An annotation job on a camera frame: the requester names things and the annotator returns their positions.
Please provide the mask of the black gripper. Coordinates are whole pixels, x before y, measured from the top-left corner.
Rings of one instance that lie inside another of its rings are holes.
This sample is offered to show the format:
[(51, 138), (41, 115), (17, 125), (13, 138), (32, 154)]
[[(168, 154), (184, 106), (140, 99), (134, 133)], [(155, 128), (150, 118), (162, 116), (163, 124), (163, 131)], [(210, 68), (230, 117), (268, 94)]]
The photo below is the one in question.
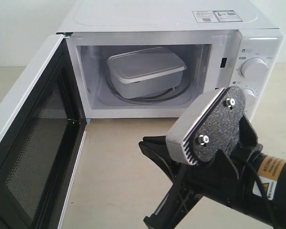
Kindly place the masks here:
[(176, 177), (155, 212), (143, 219), (144, 223), (180, 223), (202, 197), (231, 208), (257, 208), (265, 204), (265, 193), (257, 196), (252, 191), (254, 184), (262, 187), (257, 166), (261, 164), (263, 147), (245, 115), (225, 149), (217, 150), (206, 163), (181, 166), (173, 161), (164, 135), (145, 136), (138, 145), (168, 177)]

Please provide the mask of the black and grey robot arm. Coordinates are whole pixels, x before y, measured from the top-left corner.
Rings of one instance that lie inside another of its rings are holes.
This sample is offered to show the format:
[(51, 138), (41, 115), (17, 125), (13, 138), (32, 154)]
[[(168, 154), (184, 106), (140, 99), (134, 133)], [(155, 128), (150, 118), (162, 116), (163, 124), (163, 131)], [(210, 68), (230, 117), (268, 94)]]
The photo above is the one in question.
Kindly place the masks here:
[(246, 117), (231, 135), (230, 155), (217, 150), (206, 164), (173, 161), (164, 136), (146, 136), (141, 152), (170, 179), (172, 186), (153, 214), (144, 218), (150, 229), (174, 229), (203, 198), (209, 198), (275, 229), (286, 229), (286, 160), (265, 155)]

